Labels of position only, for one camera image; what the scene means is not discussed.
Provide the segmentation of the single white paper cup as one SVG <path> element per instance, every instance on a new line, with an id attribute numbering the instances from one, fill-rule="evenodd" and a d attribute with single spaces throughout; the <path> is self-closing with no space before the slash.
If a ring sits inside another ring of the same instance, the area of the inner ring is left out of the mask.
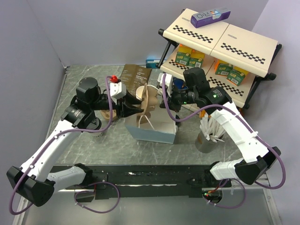
<path id="1" fill-rule="evenodd" d="M 91 136 L 95 139 L 99 139 L 105 132 L 94 132 Z"/>

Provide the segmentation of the white paper cup stack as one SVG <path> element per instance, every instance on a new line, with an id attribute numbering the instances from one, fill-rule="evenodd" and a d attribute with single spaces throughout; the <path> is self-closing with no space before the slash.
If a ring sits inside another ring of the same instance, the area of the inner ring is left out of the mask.
<path id="1" fill-rule="evenodd" d="M 142 100 L 143 98 L 143 90 L 144 90 L 144 86 L 140 86 L 136 89 L 136 98 L 139 99 L 139 100 Z"/>

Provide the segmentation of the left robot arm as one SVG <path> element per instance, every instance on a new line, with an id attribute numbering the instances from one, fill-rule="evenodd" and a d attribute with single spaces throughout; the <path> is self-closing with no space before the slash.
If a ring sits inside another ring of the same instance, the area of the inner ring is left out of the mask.
<path id="1" fill-rule="evenodd" d="M 96 111 L 108 110 L 109 120 L 113 119 L 114 112 L 122 118 L 142 112 L 139 108 L 141 100 L 132 95 L 120 79 L 108 76 L 105 85 L 106 89 L 101 91 L 93 77 L 80 81 L 70 105 L 42 146 L 20 167 L 12 166 L 7 171 L 13 194 L 19 194 L 40 207 L 59 190 L 74 185 L 81 188 L 92 185 L 93 170 L 83 164 L 78 163 L 55 173 L 51 169 L 64 150 L 82 132 L 104 132 L 110 127 L 110 123 L 105 128 L 101 127 Z"/>

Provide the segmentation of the separated brown cup carrier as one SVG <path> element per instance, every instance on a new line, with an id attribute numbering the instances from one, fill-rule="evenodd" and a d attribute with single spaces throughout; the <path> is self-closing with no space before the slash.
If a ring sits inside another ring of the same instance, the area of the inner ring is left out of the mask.
<path id="1" fill-rule="evenodd" d="M 150 117 L 150 112 L 155 110 L 156 105 L 158 105 L 158 90 L 156 87 L 145 84 L 142 91 L 142 102 L 140 104 L 140 109 L 143 111 L 139 113 L 139 116 L 146 115 Z"/>

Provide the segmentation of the light blue paper bag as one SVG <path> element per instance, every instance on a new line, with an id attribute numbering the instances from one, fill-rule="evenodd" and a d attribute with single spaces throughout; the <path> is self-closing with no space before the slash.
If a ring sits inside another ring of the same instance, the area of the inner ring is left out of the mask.
<path id="1" fill-rule="evenodd" d="M 125 118 L 125 127 L 136 140 L 168 144 L 174 143 L 178 130 L 175 121 L 162 108 L 152 111 L 148 119 L 137 115 Z"/>

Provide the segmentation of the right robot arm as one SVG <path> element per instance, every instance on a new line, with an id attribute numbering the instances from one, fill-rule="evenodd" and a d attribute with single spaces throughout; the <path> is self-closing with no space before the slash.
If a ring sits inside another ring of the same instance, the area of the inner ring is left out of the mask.
<path id="1" fill-rule="evenodd" d="M 280 150 L 269 146 L 259 137 L 246 120 L 242 117 L 234 101 L 226 90 L 220 86 L 211 87 L 203 69 L 193 67 L 184 71 L 185 89 L 177 89 L 172 75 L 161 73 L 158 77 L 162 88 L 161 108 L 167 110 L 170 118 L 175 122 L 190 119 L 196 113 L 177 119 L 172 112 L 178 112 L 182 105 L 196 104 L 199 111 L 205 111 L 230 136 L 238 147 L 242 158 L 227 162 L 216 162 L 205 174 L 205 183 L 215 187 L 221 180 L 239 179 L 245 184 L 252 185 L 278 161 L 282 169 L 282 180 L 274 189 L 283 186 L 286 179 L 285 166 L 280 158 Z"/>

